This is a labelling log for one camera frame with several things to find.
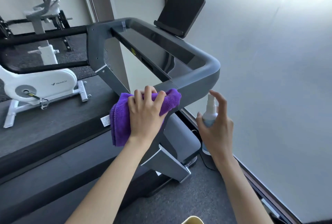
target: forearm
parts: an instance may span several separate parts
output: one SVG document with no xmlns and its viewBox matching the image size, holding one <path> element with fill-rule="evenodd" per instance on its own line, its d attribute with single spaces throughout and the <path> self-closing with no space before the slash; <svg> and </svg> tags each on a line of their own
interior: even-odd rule
<svg viewBox="0 0 332 224">
<path fill-rule="evenodd" d="M 113 223 L 145 150 L 129 141 L 106 169 L 66 224 Z"/>
<path fill-rule="evenodd" d="M 244 176 L 238 161 L 216 162 L 238 224 L 273 224 L 259 198 Z"/>
</svg>

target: hand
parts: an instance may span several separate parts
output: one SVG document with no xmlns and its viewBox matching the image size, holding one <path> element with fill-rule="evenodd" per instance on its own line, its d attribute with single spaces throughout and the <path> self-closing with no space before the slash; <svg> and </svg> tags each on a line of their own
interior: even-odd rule
<svg viewBox="0 0 332 224">
<path fill-rule="evenodd" d="M 234 123 L 227 117 L 226 99 L 220 93 L 213 90 L 210 90 L 210 94 L 219 103 L 219 107 L 217 107 L 218 116 L 210 128 L 204 125 L 200 112 L 197 114 L 196 122 L 202 141 L 210 152 L 214 162 L 216 165 L 221 165 L 220 163 L 233 159 L 232 138 Z"/>
<path fill-rule="evenodd" d="M 135 90 L 134 96 L 128 98 L 131 127 L 130 141 L 137 142 L 147 150 L 167 115 L 165 113 L 159 116 L 166 93 L 160 91 L 155 101 L 151 99 L 152 93 L 157 93 L 154 87 L 145 87 L 144 100 L 142 93 Z"/>
</svg>

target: white spray nozzle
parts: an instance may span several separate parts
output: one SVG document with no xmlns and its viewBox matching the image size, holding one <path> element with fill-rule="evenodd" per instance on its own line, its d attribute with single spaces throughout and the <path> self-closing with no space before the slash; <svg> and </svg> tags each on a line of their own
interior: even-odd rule
<svg viewBox="0 0 332 224">
<path fill-rule="evenodd" d="M 217 113 L 217 106 L 215 104 L 215 97 L 210 93 L 207 95 L 206 111 L 208 113 Z"/>
</svg>

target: purple microfiber towel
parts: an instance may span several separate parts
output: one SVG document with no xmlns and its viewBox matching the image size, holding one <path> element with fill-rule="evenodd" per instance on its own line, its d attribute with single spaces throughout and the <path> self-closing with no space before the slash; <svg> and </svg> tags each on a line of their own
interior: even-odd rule
<svg viewBox="0 0 332 224">
<path fill-rule="evenodd" d="M 157 95 L 157 93 L 152 93 L 152 101 L 156 100 Z M 122 93 L 119 101 L 114 104 L 110 110 L 110 126 L 113 145 L 115 146 L 124 146 L 131 133 L 128 107 L 128 97 L 130 96 L 133 95 Z M 164 115 L 166 112 L 177 107 L 180 104 L 180 99 L 181 94 L 176 89 L 170 89 L 168 92 L 166 92 L 166 96 L 161 106 L 159 115 Z"/>
</svg>

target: sticker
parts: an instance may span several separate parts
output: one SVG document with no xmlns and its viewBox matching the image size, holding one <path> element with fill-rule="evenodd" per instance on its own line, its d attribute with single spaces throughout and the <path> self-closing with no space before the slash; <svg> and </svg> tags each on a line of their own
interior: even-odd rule
<svg viewBox="0 0 332 224">
<path fill-rule="evenodd" d="M 102 117 L 100 120 L 102 121 L 104 127 L 110 125 L 110 115 Z"/>
</svg>

